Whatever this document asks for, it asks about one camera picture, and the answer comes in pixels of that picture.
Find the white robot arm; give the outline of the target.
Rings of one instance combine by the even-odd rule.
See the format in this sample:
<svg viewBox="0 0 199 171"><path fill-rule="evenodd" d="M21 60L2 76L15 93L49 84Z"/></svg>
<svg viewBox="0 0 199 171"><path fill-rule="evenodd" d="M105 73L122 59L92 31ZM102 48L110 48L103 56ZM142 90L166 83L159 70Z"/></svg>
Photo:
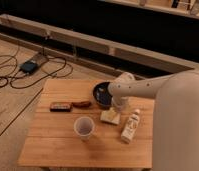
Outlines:
<svg viewBox="0 0 199 171"><path fill-rule="evenodd" d="M116 106L124 97L154 101L152 171L199 171L199 70L140 81L124 73L108 90Z"/></svg>

